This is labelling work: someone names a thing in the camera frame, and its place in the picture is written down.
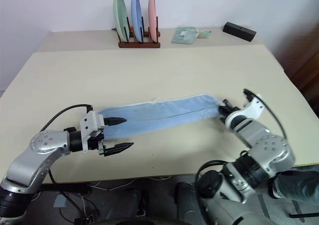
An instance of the beige table surface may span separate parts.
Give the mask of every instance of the beige table surface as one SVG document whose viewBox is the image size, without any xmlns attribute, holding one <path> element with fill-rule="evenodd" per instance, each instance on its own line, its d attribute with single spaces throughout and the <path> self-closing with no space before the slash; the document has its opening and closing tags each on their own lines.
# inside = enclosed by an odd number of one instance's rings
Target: beige table surface
<svg viewBox="0 0 319 225">
<path fill-rule="evenodd" d="M 242 106 L 243 88 L 261 94 L 278 115 L 298 165 L 319 162 L 319 120 L 264 45 L 100 49 L 31 56 L 0 99 L 0 177 L 31 137 L 67 106 L 89 103 L 99 110 L 202 93 Z M 49 128 L 79 127 L 83 115 L 84 109 L 73 109 Z M 280 134 L 267 112 L 260 121 Z M 52 173 L 58 182 L 190 174 L 208 160 L 234 161 L 245 149 L 218 119 L 107 145 L 130 141 L 135 144 L 114 156 L 72 153 L 56 161 Z"/>
</svg>

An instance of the floor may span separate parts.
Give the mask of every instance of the floor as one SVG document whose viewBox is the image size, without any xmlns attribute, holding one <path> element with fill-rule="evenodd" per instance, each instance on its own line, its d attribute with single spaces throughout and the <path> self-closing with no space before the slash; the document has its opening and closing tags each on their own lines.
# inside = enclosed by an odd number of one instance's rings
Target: floor
<svg viewBox="0 0 319 225">
<path fill-rule="evenodd" d="M 132 180 L 103 181 L 98 186 L 104 188 L 113 188 L 126 184 Z M 126 187 L 107 192 L 104 190 L 93 188 L 92 194 L 87 197 L 95 203 L 105 219 L 111 211 L 114 201 L 121 199 L 123 191 L 129 188 L 141 188 L 149 194 L 149 217 L 176 219 L 176 205 L 174 203 L 174 188 L 179 182 L 193 183 L 194 176 L 173 176 L 163 181 L 155 181 L 149 178 L 136 179 L 133 183 Z M 71 224 L 65 221 L 59 214 L 59 209 L 53 208 L 53 203 L 57 196 L 57 192 L 43 192 L 35 201 L 31 202 L 26 216 L 26 225 L 67 225 Z M 70 195 L 75 203 L 82 208 L 80 198 Z M 293 203 L 288 199 L 274 200 L 267 194 L 266 189 L 258 189 L 257 194 L 251 197 L 248 206 L 252 211 L 269 217 L 272 221 L 279 225 L 317 225 L 319 218 L 291 219 L 287 215 L 295 214 L 300 210 L 302 213 L 317 213 L 319 206 L 309 205 L 305 203 Z M 78 217 L 76 210 L 68 205 L 62 208 L 64 216 L 70 220 Z M 95 213 L 93 206 L 86 204 L 86 213 Z"/>
</svg>

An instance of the light blue cloth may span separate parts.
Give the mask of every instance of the light blue cloth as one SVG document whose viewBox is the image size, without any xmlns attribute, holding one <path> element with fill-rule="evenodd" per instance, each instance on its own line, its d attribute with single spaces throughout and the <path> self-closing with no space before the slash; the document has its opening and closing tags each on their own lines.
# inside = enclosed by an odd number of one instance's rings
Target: light blue cloth
<svg viewBox="0 0 319 225">
<path fill-rule="evenodd" d="M 127 119 L 125 123 L 104 129 L 106 139 L 116 139 L 213 118 L 219 115 L 218 106 L 216 98 L 201 94 L 178 100 L 106 108 L 99 113 L 104 118 Z"/>
</svg>

